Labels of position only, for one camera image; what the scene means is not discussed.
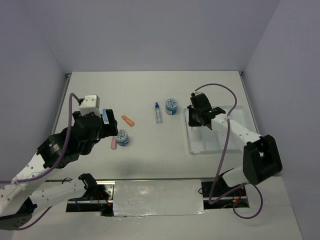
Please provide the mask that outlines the blue paint jar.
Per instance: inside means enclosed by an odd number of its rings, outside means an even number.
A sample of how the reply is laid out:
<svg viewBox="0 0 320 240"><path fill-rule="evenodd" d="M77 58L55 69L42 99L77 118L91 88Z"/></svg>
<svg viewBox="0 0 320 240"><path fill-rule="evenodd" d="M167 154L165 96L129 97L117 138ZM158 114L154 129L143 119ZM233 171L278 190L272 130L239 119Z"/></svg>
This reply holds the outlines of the blue paint jar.
<svg viewBox="0 0 320 240"><path fill-rule="evenodd" d="M119 129L115 139L117 144L121 147L127 146L130 142L129 135L125 129Z"/></svg>
<svg viewBox="0 0 320 240"><path fill-rule="evenodd" d="M169 98L165 102L165 112L168 115L175 115L178 109L178 102L174 98Z"/></svg>

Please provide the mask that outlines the orange highlighter cap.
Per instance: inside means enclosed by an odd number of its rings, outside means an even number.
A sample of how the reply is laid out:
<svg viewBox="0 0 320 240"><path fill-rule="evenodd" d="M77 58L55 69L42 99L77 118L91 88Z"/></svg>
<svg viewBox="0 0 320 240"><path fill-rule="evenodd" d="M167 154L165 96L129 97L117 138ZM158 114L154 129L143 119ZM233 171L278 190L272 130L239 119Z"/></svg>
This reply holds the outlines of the orange highlighter cap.
<svg viewBox="0 0 320 240"><path fill-rule="evenodd" d="M130 126L133 127L135 125L135 122L131 120L129 117L122 115L121 118Z"/></svg>

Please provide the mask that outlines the clear blue spray bottle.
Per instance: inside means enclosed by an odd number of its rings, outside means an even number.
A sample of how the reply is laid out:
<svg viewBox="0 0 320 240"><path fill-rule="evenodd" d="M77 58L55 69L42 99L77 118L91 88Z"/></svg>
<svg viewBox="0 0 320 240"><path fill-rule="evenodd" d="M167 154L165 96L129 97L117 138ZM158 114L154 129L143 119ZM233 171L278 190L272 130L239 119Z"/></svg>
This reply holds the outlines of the clear blue spray bottle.
<svg viewBox="0 0 320 240"><path fill-rule="evenodd" d="M158 102L155 103L155 119L157 124L161 124L163 122L162 112Z"/></svg>

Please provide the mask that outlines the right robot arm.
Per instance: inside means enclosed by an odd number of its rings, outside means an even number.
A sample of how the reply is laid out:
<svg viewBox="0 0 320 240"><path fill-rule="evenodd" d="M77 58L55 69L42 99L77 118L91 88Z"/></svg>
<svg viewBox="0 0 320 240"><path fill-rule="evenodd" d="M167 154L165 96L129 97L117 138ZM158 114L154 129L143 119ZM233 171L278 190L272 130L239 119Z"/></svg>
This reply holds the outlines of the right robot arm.
<svg viewBox="0 0 320 240"><path fill-rule="evenodd" d="M235 187L244 184L258 185L283 170L277 143L274 137L255 133L232 119L220 107L213 108L207 96L202 93L191 94L188 106L188 124L191 127L207 127L225 137L225 146L232 142L242 152L239 167L221 172L219 165L209 197L215 189L223 196L230 195Z"/></svg>

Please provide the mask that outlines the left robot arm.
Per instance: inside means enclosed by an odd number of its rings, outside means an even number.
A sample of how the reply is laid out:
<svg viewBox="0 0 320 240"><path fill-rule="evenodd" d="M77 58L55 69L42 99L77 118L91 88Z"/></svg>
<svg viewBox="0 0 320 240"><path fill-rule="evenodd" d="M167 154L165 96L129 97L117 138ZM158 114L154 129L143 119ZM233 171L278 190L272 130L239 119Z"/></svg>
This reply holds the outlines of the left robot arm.
<svg viewBox="0 0 320 240"><path fill-rule="evenodd" d="M106 199L90 173L83 173L67 183L40 190L40 186L80 156L88 155L100 140L118 134L112 109L83 114L69 113L68 126L50 135L37 149L31 161L0 189L0 228L21 231L37 213L71 199Z"/></svg>

